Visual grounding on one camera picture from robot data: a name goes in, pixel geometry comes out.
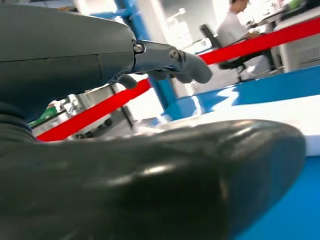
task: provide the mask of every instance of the red barrier rope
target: red barrier rope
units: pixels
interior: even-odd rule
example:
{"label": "red barrier rope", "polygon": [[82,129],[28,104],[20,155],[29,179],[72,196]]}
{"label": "red barrier rope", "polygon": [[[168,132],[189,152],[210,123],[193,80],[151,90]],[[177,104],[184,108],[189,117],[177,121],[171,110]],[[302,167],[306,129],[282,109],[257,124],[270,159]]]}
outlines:
{"label": "red barrier rope", "polygon": [[147,79],[141,80],[134,89],[126,89],[111,96],[99,104],[54,127],[49,131],[41,134],[38,136],[37,139],[44,142],[66,139],[107,114],[121,108],[131,99],[134,99],[146,92],[149,88],[150,84]]}
{"label": "red barrier rope", "polygon": [[[262,50],[269,49],[281,44],[292,42],[298,39],[310,37],[320,33],[320,17],[293,25],[278,31],[271,32],[263,36],[221,48],[201,55],[207,64],[215,64],[229,59],[244,56]],[[63,122],[58,126],[45,132],[37,138],[44,141],[60,141],[77,133],[97,120],[115,111],[127,104],[131,99],[138,97],[150,88],[147,79],[138,82],[134,89],[121,91],[97,105]]]}
{"label": "red barrier rope", "polygon": [[320,17],[201,55],[208,65],[256,53],[320,33]]}

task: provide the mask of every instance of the blue floor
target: blue floor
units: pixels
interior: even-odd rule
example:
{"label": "blue floor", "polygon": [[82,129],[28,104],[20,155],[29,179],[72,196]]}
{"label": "blue floor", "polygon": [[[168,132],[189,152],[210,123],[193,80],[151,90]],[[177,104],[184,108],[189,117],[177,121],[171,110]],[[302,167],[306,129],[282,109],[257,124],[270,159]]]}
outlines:
{"label": "blue floor", "polygon": [[[210,113],[222,102],[234,106],[314,95],[320,95],[320,66],[183,97],[164,114],[177,120]],[[289,192],[236,240],[320,240],[320,156],[307,158]]]}
{"label": "blue floor", "polygon": [[172,120],[191,117],[201,108],[202,114],[226,105],[266,103],[320,94],[320,66],[248,81],[220,90],[183,97],[171,104],[164,114]]}
{"label": "blue floor", "polygon": [[309,157],[280,202],[236,240],[319,240],[320,156]]}

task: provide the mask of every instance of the black rubber cover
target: black rubber cover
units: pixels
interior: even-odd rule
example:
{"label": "black rubber cover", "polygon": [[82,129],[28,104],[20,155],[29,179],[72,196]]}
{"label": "black rubber cover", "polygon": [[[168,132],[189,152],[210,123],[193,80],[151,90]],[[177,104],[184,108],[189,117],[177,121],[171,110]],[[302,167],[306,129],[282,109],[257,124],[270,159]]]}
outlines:
{"label": "black rubber cover", "polygon": [[232,239],[306,154],[300,131],[263,120],[51,144],[15,122],[0,124],[0,239]]}

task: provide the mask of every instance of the man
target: man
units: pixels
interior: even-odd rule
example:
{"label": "man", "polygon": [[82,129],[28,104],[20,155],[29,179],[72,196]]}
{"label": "man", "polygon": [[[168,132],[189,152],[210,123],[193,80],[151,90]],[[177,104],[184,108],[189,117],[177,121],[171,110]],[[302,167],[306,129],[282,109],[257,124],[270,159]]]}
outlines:
{"label": "man", "polygon": [[[216,31],[217,34],[217,40],[223,47],[231,45],[242,39],[254,39],[260,36],[258,33],[248,32],[245,26],[242,25],[237,17],[237,14],[243,12],[247,8],[248,0],[229,1],[230,6],[229,11]],[[269,49],[242,56],[242,59],[246,62],[261,55],[268,59],[270,71],[275,70],[272,55]]]}

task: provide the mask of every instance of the robotic hand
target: robotic hand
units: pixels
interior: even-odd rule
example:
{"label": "robotic hand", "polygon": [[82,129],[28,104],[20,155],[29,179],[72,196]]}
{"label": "robotic hand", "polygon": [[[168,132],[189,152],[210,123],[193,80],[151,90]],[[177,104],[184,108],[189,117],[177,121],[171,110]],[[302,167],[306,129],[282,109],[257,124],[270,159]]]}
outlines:
{"label": "robotic hand", "polygon": [[0,21],[8,23],[0,28],[0,72],[5,86],[0,89],[0,107],[28,122],[53,100],[110,80],[134,87],[136,81],[127,74],[148,73],[157,80],[172,74],[183,83],[207,83],[212,77],[199,57],[135,40],[128,27],[112,20],[5,5],[0,7]]}

